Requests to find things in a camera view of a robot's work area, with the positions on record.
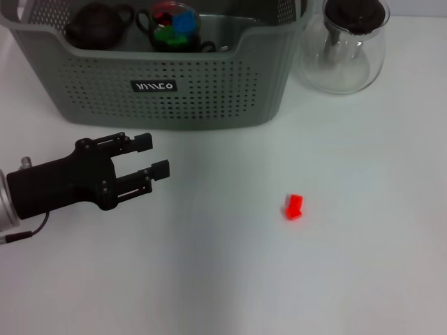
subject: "blue object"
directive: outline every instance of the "blue object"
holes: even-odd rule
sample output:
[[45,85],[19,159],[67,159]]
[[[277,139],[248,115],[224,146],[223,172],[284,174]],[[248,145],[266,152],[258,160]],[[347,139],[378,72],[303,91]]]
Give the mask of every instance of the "blue object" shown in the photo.
[[197,30],[196,18],[191,11],[173,17],[174,32],[177,34],[194,34]]

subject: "teapot lid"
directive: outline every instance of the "teapot lid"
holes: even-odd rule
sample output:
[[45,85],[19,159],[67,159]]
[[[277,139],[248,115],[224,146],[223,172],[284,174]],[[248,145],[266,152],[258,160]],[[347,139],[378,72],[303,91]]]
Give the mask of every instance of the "teapot lid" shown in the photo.
[[328,0],[325,16],[353,35],[367,35],[381,27],[386,9],[379,0]]

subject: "metal cylinder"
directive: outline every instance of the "metal cylinder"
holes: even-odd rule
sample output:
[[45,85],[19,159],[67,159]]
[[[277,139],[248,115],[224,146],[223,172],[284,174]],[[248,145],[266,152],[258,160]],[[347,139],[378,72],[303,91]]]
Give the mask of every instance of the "metal cylinder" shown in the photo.
[[0,170],[0,232],[18,225],[19,218],[10,199],[8,184],[3,171]]

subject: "cable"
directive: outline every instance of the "cable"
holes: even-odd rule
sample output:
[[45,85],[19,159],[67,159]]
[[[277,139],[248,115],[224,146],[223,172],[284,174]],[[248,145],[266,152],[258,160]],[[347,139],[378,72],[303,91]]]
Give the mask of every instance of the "cable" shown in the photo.
[[40,232],[42,228],[47,224],[48,218],[50,217],[50,213],[47,211],[45,213],[45,218],[43,219],[41,225],[38,226],[36,230],[28,231],[28,232],[18,232],[16,234],[8,234],[5,236],[0,237],[0,244],[7,244],[15,241],[19,241],[21,239],[28,239],[30,237],[33,237],[35,234]]

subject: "white wall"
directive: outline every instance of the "white wall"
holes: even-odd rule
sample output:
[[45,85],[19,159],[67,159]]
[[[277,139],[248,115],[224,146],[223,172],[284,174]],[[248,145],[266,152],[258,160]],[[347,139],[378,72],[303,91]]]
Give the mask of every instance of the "white wall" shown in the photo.
[[[316,0],[318,5],[323,0]],[[447,0],[385,0],[390,6],[391,15],[445,16]]]

